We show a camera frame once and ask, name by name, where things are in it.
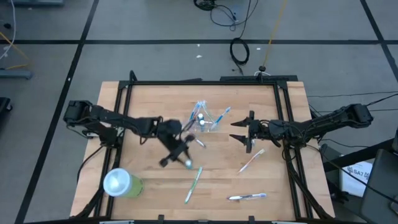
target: wooden table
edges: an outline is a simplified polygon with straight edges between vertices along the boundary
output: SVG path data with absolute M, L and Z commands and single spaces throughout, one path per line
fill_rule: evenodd
M 104 82 L 98 105 L 113 110 L 117 86 L 118 82 Z M 288 82 L 288 86 L 294 119 L 310 119 L 303 83 Z M 282 91 L 280 95 L 286 119 Z M 112 219 L 156 220 L 159 214 L 163 214 L 166 220 L 247 220 L 250 215 L 254 215 L 256 220 L 294 220 L 282 149 L 270 141 L 256 141 L 252 153 L 246 154 L 246 148 L 229 137 L 229 134 L 247 134 L 247 128 L 229 124 L 244 119 L 249 110 L 255 111 L 257 119 L 277 119 L 274 97 L 271 86 L 134 86 L 128 114 L 133 117 L 161 115 L 164 119 L 186 121 L 199 100 L 206 100 L 213 114 L 221 114 L 229 106 L 232 109 L 223 118 L 216 133 L 198 134 L 207 149 L 195 142 L 190 144 L 195 170 L 186 170 L 177 162 L 170 162 L 166 168 L 161 168 L 159 160 L 168 154 L 168 150 L 160 141 L 150 139 L 140 146 L 139 138 L 127 131 L 121 167 L 143 178 L 144 191 L 138 198 L 116 198 Z M 317 146 L 314 140 L 309 144 Z M 89 140 L 85 157 L 98 146 L 98 139 Z M 262 148 L 266 149 L 266 153 L 238 175 L 237 171 Z M 334 216 L 320 154 L 311 148 L 303 148 L 301 152 L 308 189 L 325 211 Z M 81 171 L 71 215 L 80 212 L 98 188 L 103 160 L 104 150 Z M 184 204 L 199 166 L 203 166 L 203 172 L 190 201 Z M 305 217 L 302 194 L 297 189 L 301 214 Z M 260 192 L 266 193 L 267 198 L 242 202 L 226 200 L 232 195 Z M 103 215 L 107 199 L 104 196 Z

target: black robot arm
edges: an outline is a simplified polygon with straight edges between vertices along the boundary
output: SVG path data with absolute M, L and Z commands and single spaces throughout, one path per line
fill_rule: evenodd
M 352 128 L 368 127 L 373 120 L 368 108 L 362 104 L 344 106 L 330 114 L 320 116 L 304 122 L 288 122 L 281 120 L 258 120 L 254 119 L 254 112 L 235 123 L 233 126 L 249 126 L 248 136 L 230 134 L 246 146 L 246 152 L 251 152 L 253 139 L 271 140 L 280 147 L 278 140 L 285 140 L 293 147 L 305 147 L 306 142 L 315 136 L 322 136 L 327 132 L 334 131 L 346 126 Z
M 191 123 L 183 129 L 179 120 L 170 119 L 163 121 L 163 117 L 132 118 L 101 106 L 93 105 L 89 101 L 70 101 L 63 117 L 67 127 L 83 126 L 82 131 L 86 137 L 95 133 L 99 136 L 101 145 L 106 147 L 117 147 L 120 142 L 120 135 L 123 129 L 129 129 L 140 136 L 140 144 L 144 144 L 149 138 L 157 138 L 170 151 L 170 154 L 160 160 L 160 165 L 165 167 L 168 160 L 179 161 L 187 168 L 192 167 L 192 161 L 188 153 L 188 143 L 195 137 L 188 134 L 184 139 L 181 133 L 187 131 Z M 185 162 L 178 156 L 184 152 L 188 158 Z

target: green toothbrush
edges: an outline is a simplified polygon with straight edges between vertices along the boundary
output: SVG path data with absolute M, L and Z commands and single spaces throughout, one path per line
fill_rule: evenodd
M 200 174 L 201 174 L 202 169 L 203 169 L 202 167 L 199 167 L 197 176 L 195 177 L 195 180 L 193 181 L 193 184 L 192 184 L 192 186 L 191 186 L 191 189 L 189 190 L 188 195 L 187 195 L 187 197 L 186 197 L 186 199 L 185 199 L 185 203 L 188 203 L 189 198 L 190 198 L 191 195 L 192 195 L 193 189 L 195 189 L 195 186 L 197 185 L 197 182 L 198 182 L 198 179 L 199 179 L 199 176 L 200 176 Z

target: gray floor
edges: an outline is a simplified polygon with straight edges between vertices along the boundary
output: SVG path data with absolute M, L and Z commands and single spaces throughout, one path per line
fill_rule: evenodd
M 92 0 L 69 0 L 64 7 L 17 8 L 17 39 L 78 40 Z M 219 0 L 243 19 L 248 1 Z M 368 0 L 384 36 L 398 39 L 395 0 Z M 259 0 L 248 21 L 244 39 L 268 39 L 282 1 Z M 11 7 L 0 2 L 0 20 L 11 22 Z M 227 22 L 222 12 L 215 19 Z M 232 39 L 240 34 L 211 23 L 208 12 L 186 0 L 100 0 L 88 33 L 90 40 Z M 0 28 L 11 38 L 11 32 Z M 289 0 L 276 39 L 376 40 L 359 0 Z M 10 97 L 14 110 L 0 133 L 0 219 L 13 223 L 43 145 L 76 45 L 19 45 L 31 59 L 31 80 L 0 80 L 0 96 Z M 264 60 L 267 45 L 250 44 L 251 56 L 243 67 L 252 75 Z M 398 58 L 398 45 L 389 45 Z M 237 47 L 236 54 L 242 52 Z M 23 63 L 15 51 L 0 67 Z M 183 80 L 239 75 L 228 44 L 85 45 L 70 86 L 68 100 L 96 102 L 101 82 L 125 80 L 133 69 L 140 80 Z M 267 63 L 273 75 L 297 75 L 307 95 L 335 95 L 396 91 L 398 82 L 380 45 L 273 45 Z M 318 111 L 332 111 L 350 103 L 368 103 L 387 96 L 308 98 Z M 371 109 L 397 108 L 398 98 Z M 372 145 L 389 139 L 397 128 L 397 111 L 375 111 L 366 129 L 345 128 L 327 138 L 349 145 Z M 342 154 L 357 149 L 327 142 Z M 25 222 L 67 218 L 75 194 L 77 169 L 86 141 L 60 120 Z

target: yellow cable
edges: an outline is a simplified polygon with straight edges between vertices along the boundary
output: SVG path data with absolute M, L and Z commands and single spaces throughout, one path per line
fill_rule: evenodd
M 268 54 L 269 54 L 269 52 L 271 51 L 271 43 L 272 43 L 272 40 L 273 40 L 273 38 L 274 38 L 274 35 L 275 35 L 276 31 L 278 30 L 279 22 L 280 22 L 280 19 L 282 18 L 282 15 L 283 15 L 283 13 L 284 13 L 284 10 L 285 10 L 285 7 L 286 7 L 286 3 L 287 3 L 287 0 L 284 0 L 284 3 L 283 3 L 283 5 L 282 5 L 282 8 L 281 8 L 280 11 L 279 11 L 278 20 L 276 21 L 274 30 L 273 30 L 272 33 L 271 33 L 271 38 L 270 38 L 269 41 L 268 41 L 268 47 L 267 47 L 267 51 L 266 51 L 266 58 L 264 59 L 264 63 L 262 64 L 262 66 L 266 66 L 266 63 L 267 63 L 267 60 L 268 60 Z
M 12 42 L 2 32 L 0 32 L 0 35 L 4 38 L 4 40 L 6 40 L 10 44 L 10 46 L 12 46 L 14 49 L 16 49 L 19 54 L 21 54 L 26 60 L 28 60 L 30 62 L 29 57 L 26 56 L 26 54 L 23 51 L 21 51 L 17 46 L 12 44 Z M 28 65 L 29 65 L 29 63 L 25 64 L 25 65 L 15 65 L 15 66 L 6 68 L 6 70 L 13 69 L 13 68 L 22 68 L 22 67 L 26 67 Z

